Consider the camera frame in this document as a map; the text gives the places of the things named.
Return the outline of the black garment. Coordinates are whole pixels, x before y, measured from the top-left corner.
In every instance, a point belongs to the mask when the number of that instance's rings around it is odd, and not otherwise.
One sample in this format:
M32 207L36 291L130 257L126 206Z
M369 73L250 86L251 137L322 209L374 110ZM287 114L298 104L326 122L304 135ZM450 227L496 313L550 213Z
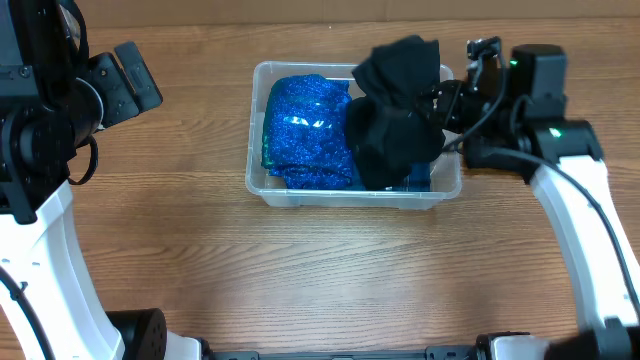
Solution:
M386 134L396 113L369 97L356 98L347 106L346 144L366 190L399 186L411 173L410 165L393 166L386 156Z
M440 81L438 41L411 35L377 46L352 75L362 97L397 110L385 139L386 156L393 166L430 163L441 155L443 131L414 109L415 97Z

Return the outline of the blue denim jeans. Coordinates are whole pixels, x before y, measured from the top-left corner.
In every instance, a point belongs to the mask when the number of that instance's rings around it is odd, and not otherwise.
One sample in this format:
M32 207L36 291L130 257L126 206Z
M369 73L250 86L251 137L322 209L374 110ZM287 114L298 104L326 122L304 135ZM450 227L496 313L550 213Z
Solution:
M357 169L353 170L349 191L365 191ZM394 186L385 187L383 191L395 192L430 192L431 191L431 164L417 163L411 166L411 173Z

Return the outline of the blue sequin garment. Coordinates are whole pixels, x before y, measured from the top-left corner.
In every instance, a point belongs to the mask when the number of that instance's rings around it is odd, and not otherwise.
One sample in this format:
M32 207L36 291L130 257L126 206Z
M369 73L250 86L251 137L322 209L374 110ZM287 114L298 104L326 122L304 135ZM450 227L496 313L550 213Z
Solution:
M342 190L354 163L346 144L349 82L319 74L277 80L263 123L261 165L289 189Z

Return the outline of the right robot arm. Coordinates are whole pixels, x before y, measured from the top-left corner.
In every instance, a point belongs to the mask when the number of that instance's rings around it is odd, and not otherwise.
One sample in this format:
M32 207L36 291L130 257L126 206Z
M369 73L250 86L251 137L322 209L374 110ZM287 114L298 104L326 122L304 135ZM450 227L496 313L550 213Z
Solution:
M467 45L464 80L422 93L420 113L455 139L470 169L514 173L543 207L573 286L579 331L551 342L522 332L481 335L471 359L635 359L639 264L617 215L591 124L565 116L567 56L557 45L504 53L499 38Z

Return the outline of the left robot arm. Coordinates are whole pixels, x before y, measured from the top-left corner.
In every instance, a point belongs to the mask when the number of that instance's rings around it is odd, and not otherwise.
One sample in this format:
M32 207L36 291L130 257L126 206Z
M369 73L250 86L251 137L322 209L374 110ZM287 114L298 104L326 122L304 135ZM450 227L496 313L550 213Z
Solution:
M207 359L157 308L107 311L77 238L68 164L161 105L137 46L91 55L73 1L1 0L1 307L28 359Z

